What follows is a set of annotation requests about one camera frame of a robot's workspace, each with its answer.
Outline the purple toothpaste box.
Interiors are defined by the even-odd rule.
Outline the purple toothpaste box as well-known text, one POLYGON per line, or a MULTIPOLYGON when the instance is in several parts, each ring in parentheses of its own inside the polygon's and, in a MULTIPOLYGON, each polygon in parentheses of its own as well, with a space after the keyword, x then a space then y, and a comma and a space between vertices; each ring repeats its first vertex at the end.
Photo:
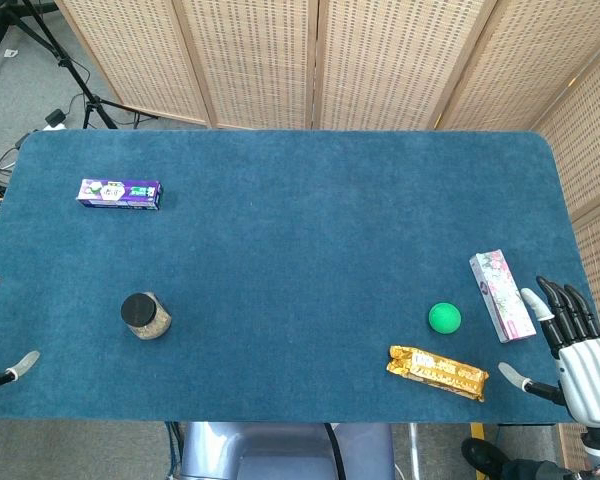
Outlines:
POLYGON ((158 210, 159 181, 83 179, 76 201, 90 208, 158 210))

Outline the black tripod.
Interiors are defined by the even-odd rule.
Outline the black tripod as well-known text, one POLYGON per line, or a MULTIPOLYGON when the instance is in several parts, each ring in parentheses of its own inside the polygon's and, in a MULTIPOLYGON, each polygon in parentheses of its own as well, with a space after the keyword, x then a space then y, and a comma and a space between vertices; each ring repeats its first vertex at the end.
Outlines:
POLYGON ((83 98, 83 129, 88 129, 89 127, 94 128, 94 125, 90 123, 90 117, 92 113, 96 113, 100 118, 104 126, 108 129, 117 129, 119 126, 124 126, 124 123, 116 122, 105 110, 106 107, 112 107, 117 110, 122 110, 127 113, 131 113, 133 115, 133 120, 130 125, 137 129, 138 125, 144 120, 154 120, 157 119, 156 115, 150 114, 148 112, 144 112, 141 110, 137 110, 135 108, 127 107, 122 104, 106 100, 101 98, 100 96, 94 94, 88 84, 87 81, 78 73, 76 69, 75 62, 72 57, 64 50, 64 48, 60 45, 57 39, 54 37, 52 32, 49 30, 47 25, 44 23, 42 15, 36 10, 34 5, 31 3, 31 0, 22 0, 24 7, 31 14, 35 23, 38 25, 40 30, 43 33, 41 40, 38 40, 38 43, 42 45, 46 50, 48 50, 56 60, 56 63, 60 68, 66 69, 74 82, 78 85, 80 92, 83 98))

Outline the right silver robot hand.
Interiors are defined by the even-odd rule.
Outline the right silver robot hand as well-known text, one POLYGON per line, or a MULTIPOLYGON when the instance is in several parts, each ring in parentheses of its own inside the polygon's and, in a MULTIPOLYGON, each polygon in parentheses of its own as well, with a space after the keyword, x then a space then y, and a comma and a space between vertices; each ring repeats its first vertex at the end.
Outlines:
POLYGON ((510 364, 500 373, 525 393, 563 406, 577 423, 600 429, 600 324, 587 299, 573 286, 538 276, 546 296, 529 288, 520 291, 534 312, 554 359, 558 384, 551 386, 520 374, 510 364))

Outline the blue carpet table mat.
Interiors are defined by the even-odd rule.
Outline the blue carpet table mat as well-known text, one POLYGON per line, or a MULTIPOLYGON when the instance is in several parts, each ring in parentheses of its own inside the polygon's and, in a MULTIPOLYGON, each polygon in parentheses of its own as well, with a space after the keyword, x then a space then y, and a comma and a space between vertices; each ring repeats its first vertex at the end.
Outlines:
POLYGON ((494 250, 521 287, 588 292, 536 133, 34 133, 0 209, 0 371, 40 357, 0 418, 563 422, 498 371, 557 378, 541 335, 497 338, 469 265, 494 250), (83 179, 159 181, 159 209, 83 206, 83 179), (157 339, 121 318, 138 292, 157 339), (487 371, 485 401, 389 373, 392 345, 487 371))

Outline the grey robot torso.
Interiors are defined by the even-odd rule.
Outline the grey robot torso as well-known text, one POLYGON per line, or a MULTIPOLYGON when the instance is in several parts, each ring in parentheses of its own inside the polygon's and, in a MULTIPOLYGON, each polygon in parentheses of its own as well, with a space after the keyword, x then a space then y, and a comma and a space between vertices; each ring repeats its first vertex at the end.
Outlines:
POLYGON ((181 480, 395 480, 384 423, 190 422, 181 480))

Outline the black-lidded glass jar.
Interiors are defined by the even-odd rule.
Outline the black-lidded glass jar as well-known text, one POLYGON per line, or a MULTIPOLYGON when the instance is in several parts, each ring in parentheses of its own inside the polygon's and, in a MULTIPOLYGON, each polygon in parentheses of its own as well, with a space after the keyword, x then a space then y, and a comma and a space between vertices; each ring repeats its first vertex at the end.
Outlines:
POLYGON ((130 331, 141 340, 154 340, 165 334, 172 317, 153 292, 129 295, 123 302, 121 318, 130 331))

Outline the green ball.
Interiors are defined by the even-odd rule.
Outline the green ball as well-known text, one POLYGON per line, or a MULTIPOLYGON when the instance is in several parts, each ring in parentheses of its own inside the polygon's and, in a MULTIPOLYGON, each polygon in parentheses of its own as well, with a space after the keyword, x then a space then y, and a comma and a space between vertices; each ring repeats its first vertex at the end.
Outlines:
POLYGON ((453 334, 460 328, 461 322, 460 310, 454 304, 439 302, 429 310, 429 326, 437 333, 453 334))

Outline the gold foil snack package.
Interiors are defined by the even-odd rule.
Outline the gold foil snack package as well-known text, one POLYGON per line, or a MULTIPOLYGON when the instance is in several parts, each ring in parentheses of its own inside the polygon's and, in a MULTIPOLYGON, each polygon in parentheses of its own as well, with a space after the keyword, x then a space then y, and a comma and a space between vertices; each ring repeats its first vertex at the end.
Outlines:
POLYGON ((487 371, 416 347, 392 345, 389 373, 484 402, 487 371))

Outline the floral pink white box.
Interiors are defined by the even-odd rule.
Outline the floral pink white box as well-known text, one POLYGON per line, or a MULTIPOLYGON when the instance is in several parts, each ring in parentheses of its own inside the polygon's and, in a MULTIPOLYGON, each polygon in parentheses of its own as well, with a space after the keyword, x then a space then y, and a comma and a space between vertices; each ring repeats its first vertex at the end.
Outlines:
POLYGON ((499 341, 535 336, 535 327, 502 251, 476 253, 469 263, 499 341))

